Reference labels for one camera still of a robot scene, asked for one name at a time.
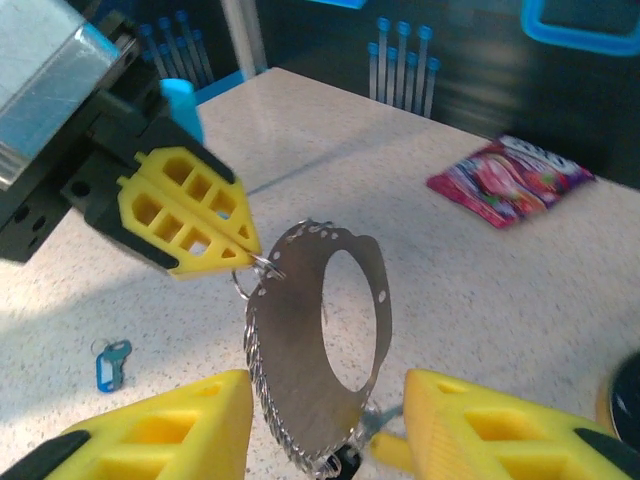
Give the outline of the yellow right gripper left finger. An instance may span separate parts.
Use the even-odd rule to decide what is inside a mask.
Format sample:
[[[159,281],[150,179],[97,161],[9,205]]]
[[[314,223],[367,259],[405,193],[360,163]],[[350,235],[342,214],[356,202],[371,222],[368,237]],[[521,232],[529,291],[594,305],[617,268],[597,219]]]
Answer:
[[[0,480],[244,480],[249,374],[229,370],[81,421]]]

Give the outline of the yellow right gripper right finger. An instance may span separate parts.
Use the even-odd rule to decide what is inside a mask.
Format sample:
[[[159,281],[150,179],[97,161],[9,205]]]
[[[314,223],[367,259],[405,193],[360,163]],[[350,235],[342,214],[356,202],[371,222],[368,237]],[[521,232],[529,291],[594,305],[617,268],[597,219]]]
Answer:
[[[403,400],[415,480],[640,480],[640,453],[584,417],[424,369]]]

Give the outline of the key with blue tag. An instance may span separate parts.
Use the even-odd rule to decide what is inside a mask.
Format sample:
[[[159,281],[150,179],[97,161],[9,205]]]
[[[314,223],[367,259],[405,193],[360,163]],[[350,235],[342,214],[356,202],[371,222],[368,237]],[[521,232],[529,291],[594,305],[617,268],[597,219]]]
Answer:
[[[124,364],[131,352],[132,345],[128,339],[102,339],[91,344],[91,353],[95,356],[96,387],[101,393],[114,393],[123,387]]]

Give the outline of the key with yellow tag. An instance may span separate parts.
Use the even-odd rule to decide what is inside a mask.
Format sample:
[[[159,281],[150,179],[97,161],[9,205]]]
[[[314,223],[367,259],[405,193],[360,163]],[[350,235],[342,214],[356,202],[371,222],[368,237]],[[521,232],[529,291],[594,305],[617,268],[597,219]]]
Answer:
[[[414,474],[411,452],[405,438],[378,432],[372,437],[369,447],[378,462],[409,475]]]

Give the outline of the black key fob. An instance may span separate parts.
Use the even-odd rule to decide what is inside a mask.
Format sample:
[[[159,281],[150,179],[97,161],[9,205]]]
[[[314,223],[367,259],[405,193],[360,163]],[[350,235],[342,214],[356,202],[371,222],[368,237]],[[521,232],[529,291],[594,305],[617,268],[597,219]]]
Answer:
[[[352,480],[362,464],[360,452],[352,445],[343,445],[335,456],[340,463],[340,472],[335,480]]]

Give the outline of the blue plastic goblet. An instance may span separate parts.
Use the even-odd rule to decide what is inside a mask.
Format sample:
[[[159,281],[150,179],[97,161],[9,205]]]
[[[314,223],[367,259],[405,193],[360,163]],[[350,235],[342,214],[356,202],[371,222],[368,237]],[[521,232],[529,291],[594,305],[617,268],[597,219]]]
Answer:
[[[197,111],[193,85],[184,79],[167,78],[160,81],[162,96],[168,101],[171,118],[198,142],[204,133]]]

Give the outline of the red purple candy bag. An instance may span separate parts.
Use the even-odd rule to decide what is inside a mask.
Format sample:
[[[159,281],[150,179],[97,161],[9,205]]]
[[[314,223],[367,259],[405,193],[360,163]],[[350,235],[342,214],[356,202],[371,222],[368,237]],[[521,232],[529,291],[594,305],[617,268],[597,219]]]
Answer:
[[[501,135],[430,176],[432,191],[497,229],[548,211],[595,175],[578,163],[528,141]]]

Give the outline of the aluminium frame post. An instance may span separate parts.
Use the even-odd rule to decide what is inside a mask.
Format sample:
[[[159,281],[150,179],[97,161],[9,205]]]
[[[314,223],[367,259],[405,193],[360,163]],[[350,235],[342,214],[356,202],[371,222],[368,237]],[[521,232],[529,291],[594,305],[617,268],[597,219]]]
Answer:
[[[268,69],[256,0],[221,0],[239,69],[250,80]]]

